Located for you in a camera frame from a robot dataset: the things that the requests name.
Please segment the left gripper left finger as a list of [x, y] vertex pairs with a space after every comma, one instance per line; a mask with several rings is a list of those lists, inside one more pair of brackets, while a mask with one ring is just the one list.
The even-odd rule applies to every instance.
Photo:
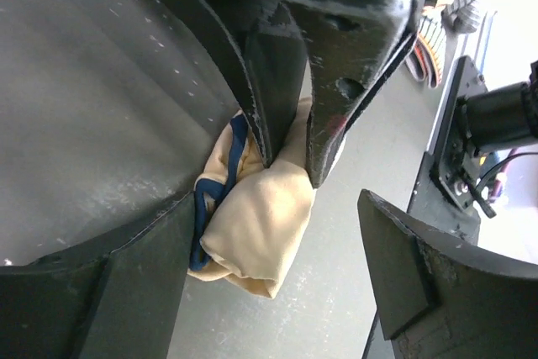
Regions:
[[164, 358], [193, 238], [192, 194], [1, 270], [4, 358]]

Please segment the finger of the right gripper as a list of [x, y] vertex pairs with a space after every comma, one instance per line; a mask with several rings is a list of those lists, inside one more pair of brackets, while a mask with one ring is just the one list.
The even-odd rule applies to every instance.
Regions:
[[307, 51], [280, 0], [156, 0], [208, 52], [255, 137], [264, 166], [282, 148], [295, 115]]
[[313, 187], [329, 175], [346, 131], [416, 40], [419, 0], [280, 0], [311, 69], [306, 171]]

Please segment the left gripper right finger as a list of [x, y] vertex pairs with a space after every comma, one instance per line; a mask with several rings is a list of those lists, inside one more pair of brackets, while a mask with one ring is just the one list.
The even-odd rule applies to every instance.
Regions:
[[397, 358], [535, 358], [537, 266], [426, 224], [369, 190], [361, 237]]

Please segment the beige underwear navy trim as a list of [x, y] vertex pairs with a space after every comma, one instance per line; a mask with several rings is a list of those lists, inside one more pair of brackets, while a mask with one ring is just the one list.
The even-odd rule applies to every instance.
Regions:
[[195, 219], [187, 273], [224, 279], [275, 298], [309, 225], [316, 188], [306, 171], [311, 98], [296, 116], [276, 160], [264, 167], [245, 114], [226, 124], [193, 189]]

